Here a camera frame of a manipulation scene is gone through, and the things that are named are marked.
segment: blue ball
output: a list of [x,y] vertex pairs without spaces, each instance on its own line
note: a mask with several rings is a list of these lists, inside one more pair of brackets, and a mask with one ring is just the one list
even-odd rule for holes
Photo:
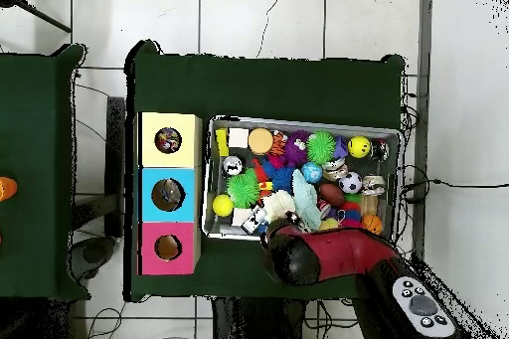
[[317,183],[322,178],[322,167],[313,162],[308,162],[302,166],[302,175],[308,183]]

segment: green tablecloth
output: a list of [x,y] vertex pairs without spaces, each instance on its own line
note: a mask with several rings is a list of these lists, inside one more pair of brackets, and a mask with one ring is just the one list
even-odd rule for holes
[[0,54],[0,296],[86,298],[68,274],[72,212],[71,77],[82,46],[55,57]]
[[[128,99],[136,112],[193,113],[208,123],[218,114],[311,121],[370,127],[400,128],[404,60],[390,56],[381,62],[347,59],[319,62],[247,60],[213,56],[164,56],[147,41],[138,44],[134,79]],[[204,128],[204,143],[207,128]],[[133,170],[137,169],[133,161]],[[137,179],[133,176],[133,199]],[[133,216],[133,226],[137,220]],[[132,243],[136,243],[136,228]],[[202,236],[202,256],[187,276],[135,274],[135,249],[126,242],[131,266],[126,266],[126,295],[235,295],[288,298],[362,296],[354,276],[291,287],[275,284],[265,273],[258,243],[214,240]]]

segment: yellow ball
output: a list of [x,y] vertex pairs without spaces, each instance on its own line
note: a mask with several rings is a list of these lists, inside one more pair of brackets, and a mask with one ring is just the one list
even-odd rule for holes
[[229,195],[216,196],[212,204],[212,209],[219,217],[227,217],[234,209],[234,202]]
[[363,158],[370,150],[371,142],[364,136],[355,136],[348,141],[348,151],[354,158]]

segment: white wall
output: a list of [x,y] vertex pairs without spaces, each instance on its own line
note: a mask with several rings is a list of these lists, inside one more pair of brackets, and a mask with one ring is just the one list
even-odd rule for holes
[[[491,0],[432,0],[429,178],[509,183],[506,11]],[[508,330],[509,189],[431,185],[425,260],[485,321]]]

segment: orange ball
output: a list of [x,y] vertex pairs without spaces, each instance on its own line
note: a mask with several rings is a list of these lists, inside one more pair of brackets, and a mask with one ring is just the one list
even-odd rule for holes
[[376,215],[365,215],[362,217],[362,225],[368,231],[377,236],[382,232],[383,225],[382,220]]

